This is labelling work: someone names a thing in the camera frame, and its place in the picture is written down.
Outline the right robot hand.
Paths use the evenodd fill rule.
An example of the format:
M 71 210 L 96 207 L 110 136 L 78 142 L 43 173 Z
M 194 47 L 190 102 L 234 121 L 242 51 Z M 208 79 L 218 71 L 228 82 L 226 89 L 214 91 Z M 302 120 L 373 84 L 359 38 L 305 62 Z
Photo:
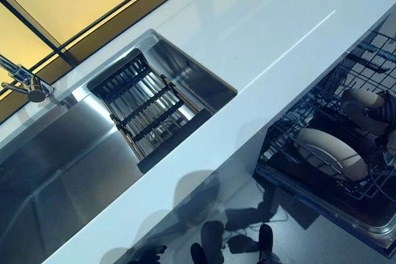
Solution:
M 395 168 L 395 97 L 390 93 L 386 93 L 384 115 L 390 123 L 384 133 L 376 139 L 376 145 L 386 148 L 388 154 L 392 156 L 388 165 Z

